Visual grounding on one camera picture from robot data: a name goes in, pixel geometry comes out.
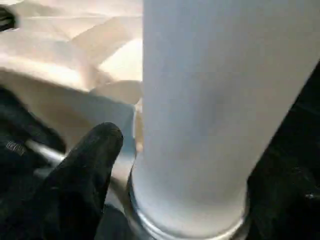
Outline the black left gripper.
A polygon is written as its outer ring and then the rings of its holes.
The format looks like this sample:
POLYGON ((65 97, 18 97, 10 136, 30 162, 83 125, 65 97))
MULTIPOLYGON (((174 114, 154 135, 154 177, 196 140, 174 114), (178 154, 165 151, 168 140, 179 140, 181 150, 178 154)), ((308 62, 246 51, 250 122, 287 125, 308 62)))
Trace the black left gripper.
POLYGON ((19 28, 19 16, 9 6, 0 5, 0 31, 11 31, 19 28))

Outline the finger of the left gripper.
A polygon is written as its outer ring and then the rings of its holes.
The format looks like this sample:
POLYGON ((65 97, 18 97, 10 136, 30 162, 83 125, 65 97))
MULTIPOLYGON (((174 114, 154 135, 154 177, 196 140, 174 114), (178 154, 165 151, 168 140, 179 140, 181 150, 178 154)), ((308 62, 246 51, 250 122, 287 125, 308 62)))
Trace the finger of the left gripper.
POLYGON ((0 87, 0 160, 31 162, 42 157, 27 146, 34 141, 59 152, 66 144, 55 130, 43 124, 8 89, 0 87))

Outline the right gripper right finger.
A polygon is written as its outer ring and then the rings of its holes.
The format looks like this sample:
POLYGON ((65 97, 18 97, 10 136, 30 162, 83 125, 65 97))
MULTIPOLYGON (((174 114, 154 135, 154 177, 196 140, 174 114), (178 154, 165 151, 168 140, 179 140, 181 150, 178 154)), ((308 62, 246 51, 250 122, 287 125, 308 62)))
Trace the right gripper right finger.
POLYGON ((268 146, 248 179, 249 240, 318 240, 320 183, 308 160, 268 146))

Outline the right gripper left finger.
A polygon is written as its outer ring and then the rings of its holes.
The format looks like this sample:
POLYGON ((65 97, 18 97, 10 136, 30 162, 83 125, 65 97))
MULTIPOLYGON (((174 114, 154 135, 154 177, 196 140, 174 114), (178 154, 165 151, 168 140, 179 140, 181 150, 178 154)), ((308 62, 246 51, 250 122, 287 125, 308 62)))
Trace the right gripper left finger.
POLYGON ((81 139, 28 203, 25 219, 34 237, 55 215, 52 223, 59 240, 94 239, 123 141, 121 130, 110 122, 95 126, 81 139))

